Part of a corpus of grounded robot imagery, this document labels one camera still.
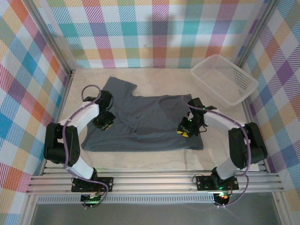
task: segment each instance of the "plaid wallpaper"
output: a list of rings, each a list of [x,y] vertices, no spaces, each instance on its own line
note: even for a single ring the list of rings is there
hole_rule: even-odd
[[[281,0],[244,70],[259,82],[248,101],[269,151],[269,164],[288,190],[300,221],[300,0]]]
[[[235,59],[264,0],[34,2],[81,68],[191,68],[215,53]]]
[[[240,57],[244,53],[245,47],[249,44],[251,38],[253,37],[254,31],[258,27],[258,23],[261,20],[269,2],[270,2],[270,0],[263,0],[263,4],[261,5],[261,7],[256,15],[256,18],[254,19],[253,24],[251,25],[251,28],[248,31],[248,34],[244,40],[244,43],[243,43],[242,47],[240,48],[238,56],[234,61],[235,64],[238,63],[238,61],[240,60]]]
[[[0,225],[14,225],[67,80],[21,0],[0,0]]]

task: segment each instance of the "wire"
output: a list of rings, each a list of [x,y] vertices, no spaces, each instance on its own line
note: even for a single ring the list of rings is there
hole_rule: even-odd
[[[249,186],[249,177],[247,175],[245,175],[245,176],[246,176],[246,179],[247,179],[247,183],[246,183],[245,189],[242,192],[242,194],[236,200],[234,200],[233,202],[231,202],[231,203],[229,203],[227,205],[221,205],[219,203],[216,203],[216,204],[218,204],[219,206],[223,206],[225,208],[225,206],[231,206],[231,205],[235,204],[239,199],[241,199],[241,197],[245,194],[245,192],[247,191],[248,186]]]
[[[78,178],[78,179],[81,179],[81,180],[84,180],[86,182],[90,182],[90,183],[95,183],[95,184],[100,184],[100,185],[103,185],[106,189],[106,192],[105,194],[103,195],[103,198],[101,198],[101,201],[99,202],[99,204],[106,198],[107,196],[107,193],[108,193],[108,186],[103,183],[103,182],[100,182],[100,181],[95,181],[95,180],[89,180],[89,179],[86,179],[86,178],[83,178],[83,177],[80,177],[78,176],[76,173],[72,172],[71,170],[68,169],[68,163],[69,163],[69,152],[68,152],[68,146],[67,146],[67,140],[66,140],[66,128],[69,124],[69,122],[79,113],[81,112],[83,109],[91,106],[92,104],[94,104],[96,101],[98,101],[101,97],[101,89],[94,85],[94,84],[90,84],[86,87],[83,88],[83,90],[81,91],[81,98],[83,99],[83,93],[84,91],[88,88],[88,87],[96,87],[98,90],[99,90],[99,94],[98,96],[90,103],[88,103],[87,105],[79,108],[75,113],[73,113],[69,119],[66,121],[66,123],[64,124],[63,128],[62,128],[62,139],[63,139],[63,142],[64,142],[64,148],[65,148],[65,154],[66,154],[66,160],[65,160],[65,164],[63,166],[63,169],[66,169],[71,175],[73,175],[74,177]]]
[[[194,178],[197,176],[197,175],[201,175],[201,176],[204,176],[202,173],[196,173],[193,178],[192,178],[192,183],[197,185],[195,182],[194,182]]]
[[[203,128],[205,129],[204,131],[200,131],[199,133],[204,133],[204,132],[206,132],[207,131],[207,128],[206,128],[207,126],[204,124],[203,125]]]
[[[229,186],[231,188],[231,192],[230,192],[229,196],[231,196],[233,194],[233,185],[232,185],[232,183],[229,183]]]
[[[101,198],[100,201],[97,202],[95,205],[90,205],[90,209],[92,210],[93,208],[99,206],[99,205],[101,204],[101,202],[104,201],[104,199],[105,199],[105,198],[103,197],[103,198]],[[85,204],[86,202],[87,202],[87,200],[84,200],[84,201],[83,201],[83,204],[82,204],[82,205],[84,206],[84,209],[87,209],[87,208],[88,208],[88,206]]]

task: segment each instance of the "metal frame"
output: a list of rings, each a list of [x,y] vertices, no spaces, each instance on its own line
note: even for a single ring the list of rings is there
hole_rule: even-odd
[[[280,0],[269,0],[266,10],[263,13],[261,19],[258,21],[258,25],[257,25],[255,31],[253,32],[253,34],[249,40],[249,43],[247,43],[245,50],[243,51],[239,61],[237,62],[238,67],[242,68],[245,65],[250,53],[252,52],[255,44],[257,43],[258,39],[260,38],[264,28],[267,26],[267,23],[268,23],[269,19],[271,18],[271,16],[273,15],[273,12],[275,11],[279,2],[280,2]]]
[[[244,31],[243,33],[241,33],[239,40],[237,41],[236,44],[236,49],[234,51],[234,54],[231,57],[231,62],[235,63],[235,61],[237,60],[237,57],[240,53],[241,48],[243,47],[245,40],[248,38],[249,35],[249,31],[252,28],[252,25],[256,19],[257,14],[259,13],[261,7],[263,6],[265,0],[257,0],[256,4],[254,6],[253,11],[251,12],[251,15],[249,17],[249,19],[247,20],[247,23],[245,25]]]
[[[38,203],[38,195],[27,195],[20,212],[19,225],[31,224],[35,207]]]
[[[213,203],[213,194],[181,194],[176,197],[171,194],[160,196],[149,195],[109,195],[102,203],[126,203],[126,204],[174,204],[174,203]],[[80,195],[39,195],[37,204],[81,204]]]
[[[274,192],[282,191],[283,186],[279,175],[267,173],[264,163],[261,162],[259,172],[249,172],[248,192]],[[198,194],[220,193],[220,191],[197,191],[192,183],[196,173],[210,175],[211,171],[172,171],[172,170],[121,170],[97,169],[98,177],[114,177],[113,191],[109,195],[118,194]],[[43,176],[33,176],[27,189],[29,195],[68,195],[71,192],[72,176],[62,167],[47,167]],[[246,185],[245,177],[238,177],[240,193]]]
[[[42,33],[45,41],[49,45],[50,49],[54,53],[55,57],[57,58],[58,62],[60,63],[61,67],[63,68],[64,72],[68,75],[72,74],[72,71],[75,68],[71,68],[67,61],[65,60],[62,52],[60,51],[59,47],[57,46],[52,34],[50,33],[47,24],[44,22],[41,14],[39,13],[37,7],[32,2],[32,0],[23,0],[23,3],[27,10],[29,11],[30,15],[32,16],[34,22],[37,24],[40,32]]]

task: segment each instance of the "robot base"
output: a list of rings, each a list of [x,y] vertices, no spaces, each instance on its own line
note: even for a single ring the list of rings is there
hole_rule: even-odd
[[[113,177],[97,177],[93,180],[105,183],[108,186],[108,191],[113,190]],[[81,179],[74,178],[72,180],[71,192],[104,192],[105,187],[99,184],[87,182]]]
[[[196,184],[198,191],[239,190],[238,180],[235,177],[224,180],[216,186],[216,183],[211,176],[196,176]]]

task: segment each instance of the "purple cable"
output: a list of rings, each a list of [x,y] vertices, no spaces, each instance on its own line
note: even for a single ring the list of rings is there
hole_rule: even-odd
[[[221,114],[219,112],[215,112],[213,110],[208,110],[208,109],[202,109],[202,108],[199,108],[199,107],[194,107],[194,106],[191,106],[189,105],[188,103],[186,103],[184,100],[183,100],[183,97],[184,96],[181,96],[181,100],[183,101],[184,104],[186,104],[188,107],[192,108],[192,109],[197,109],[197,110],[201,110],[201,111],[206,111],[206,112],[210,112],[210,113],[213,113],[215,115],[218,115],[218,116],[221,116],[225,119],[227,119],[228,121],[232,122],[233,124],[237,125],[243,132],[243,135],[246,139],[246,145],[247,145],[247,153],[248,153],[248,161],[247,161],[247,168],[246,170],[244,171],[244,173],[242,174],[237,174],[236,176],[246,176],[246,179],[247,179],[247,183],[246,183],[246,187],[244,189],[244,191],[242,192],[242,194],[233,202],[227,204],[226,206],[230,206],[230,205],[233,205],[235,204],[239,199],[241,199],[241,197],[245,194],[246,190],[248,189],[248,186],[249,186],[249,177],[247,176],[247,173],[250,169],[250,165],[251,165],[251,148],[250,148],[250,142],[249,142],[249,138],[248,138],[248,135],[245,131],[245,129],[243,128],[243,126],[241,124],[239,124],[238,122],[236,122],[235,120],[231,119],[230,117],[224,115],[224,114]]]
[[[101,97],[101,89],[100,89],[98,86],[94,85],[94,84],[90,84],[90,85],[86,86],[86,87],[82,90],[82,92],[81,92],[81,98],[82,98],[82,100],[83,100],[83,92],[84,92],[84,90],[87,89],[88,87],[96,87],[96,88],[99,90],[99,94],[98,94],[98,96],[95,98],[94,101],[88,103],[87,105],[81,107],[81,108],[78,109],[75,113],[73,113],[73,114],[70,116],[70,118],[66,121],[65,125],[63,126],[63,129],[62,129],[62,139],[63,139],[63,142],[64,142],[64,148],[65,148],[65,152],[66,152],[66,161],[65,161],[65,164],[64,164],[63,168],[66,169],[71,175],[73,175],[73,176],[76,177],[76,178],[79,178],[79,179],[81,179],[81,180],[84,180],[84,181],[87,181],[87,182],[90,182],[90,183],[101,184],[101,185],[103,185],[103,186],[105,187],[106,192],[105,192],[103,198],[101,198],[101,200],[97,203],[97,205],[98,205],[98,204],[100,204],[100,203],[106,198],[106,196],[107,196],[107,194],[108,194],[108,190],[109,190],[109,189],[108,189],[108,186],[107,186],[105,183],[100,182],[100,181],[89,180],[89,179],[80,177],[80,176],[78,176],[77,174],[75,174],[74,172],[69,171],[68,168],[67,168],[67,167],[68,167],[68,163],[69,163],[69,152],[68,152],[68,146],[67,146],[67,141],[66,141],[66,127],[67,127],[67,125],[69,124],[69,122],[70,122],[70,121],[71,121],[71,120],[72,120],[79,112],[81,112],[83,109],[89,107],[90,105],[94,104],[94,103],[95,103],[96,101],[98,101],[98,100],[100,99],[100,97]]]

